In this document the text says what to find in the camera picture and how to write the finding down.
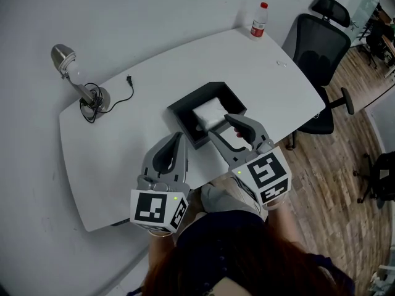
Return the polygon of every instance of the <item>black cable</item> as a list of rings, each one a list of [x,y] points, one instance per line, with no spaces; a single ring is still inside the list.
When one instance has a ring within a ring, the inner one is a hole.
[[[89,83],[85,84],[84,86],[87,86],[89,84],[93,84],[95,87],[97,87],[97,90],[96,89],[90,90],[91,93],[93,93],[93,96],[94,96],[93,103],[91,104],[94,107],[92,107],[91,105],[88,105],[84,99],[80,99],[80,110],[81,110],[81,113],[82,113],[82,107],[83,106],[88,107],[89,109],[91,109],[94,112],[92,117],[86,117],[84,114],[82,114],[82,116],[84,116],[84,119],[86,121],[88,121],[89,123],[93,124],[94,121],[96,120],[96,116],[98,115],[98,113],[102,113],[102,114],[109,113],[109,112],[112,111],[112,109],[118,103],[130,100],[133,97],[134,93],[135,93],[135,89],[133,87],[133,82],[131,81],[131,76],[128,75],[126,77],[126,81],[127,81],[127,83],[130,85],[130,87],[132,89],[131,96],[128,97],[127,99],[123,99],[123,100],[117,101],[116,103],[114,103],[114,105],[111,107],[111,109],[109,109],[108,111],[105,111],[105,112],[99,111],[99,107],[103,103],[103,93],[101,92],[100,87],[96,83],[92,83],[92,82],[89,82]]]

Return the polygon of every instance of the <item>desk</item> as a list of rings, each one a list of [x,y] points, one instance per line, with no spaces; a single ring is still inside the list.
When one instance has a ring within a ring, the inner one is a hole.
[[[295,63],[268,34],[249,39],[245,28],[224,31],[171,49],[125,70],[101,86],[110,105],[130,95],[94,124],[78,101],[60,114],[60,135],[70,187],[87,231],[129,217],[130,190],[136,187],[145,153],[161,138],[179,131],[167,106],[210,81],[224,81],[261,122],[274,142],[324,109],[325,104]],[[286,63],[278,65],[277,61]],[[245,146],[230,128],[222,136]],[[186,182],[199,187],[226,173],[228,165],[210,142],[189,148]]]
[[[392,55],[395,58],[395,47],[394,47],[393,43],[391,43],[391,41],[387,37],[385,37],[384,35],[382,37],[383,37],[383,41],[384,41],[385,45],[387,46],[388,50],[390,51],[390,53],[392,53]],[[393,65],[388,70],[388,72],[384,75],[384,78],[387,78],[390,74],[392,74],[392,72],[394,70],[395,70],[395,65]]]

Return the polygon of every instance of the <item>black office chair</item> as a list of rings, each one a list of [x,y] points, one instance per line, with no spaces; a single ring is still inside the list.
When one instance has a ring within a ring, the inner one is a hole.
[[[315,0],[311,9],[322,14],[323,20],[334,20],[342,27],[350,26],[350,15],[347,9],[336,0]]]
[[[386,45],[383,41],[382,36],[384,35],[390,41],[393,41],[394,34],[395,34],[394,30],[388,25],[385,25],[385,23],[382,22],[381,20],[377,20],[373,22],[372,31],[366,37],[366,43],[369,46],[369,49],[367,49],[364,45],[358,46],[358,51],[359,52],[362,51],[368,56],[369,66],[373,62],[375,64],[374,68],[377,69],[377,64],[374,59],[375,56],[381,60],[385,59]]]
[[[341,88],[343,97],[329,102],[323,86],[327,86],[341,59],[350,48],[348,36],[327,21],[310,14],[301,14],[297,20],[297,38],[294,62],[325,103],[325,108],[306,124],[298,128],[309,134],[333,133],[333,116],[331,109],[345,104],[348,112],[354,114],[354,106],[345,88]],[[296,148],[296,131],[293,143],[286,146],[288,150]]]
[[[368,159],[369,176],[363,178],[368,180],[368,187],[362,198],[357,199],[359,204],[363,203],[366,196],[370,194],[371,199],[395,200],[395,152],[381,154],[374,165],[368,154],[364,154]]]

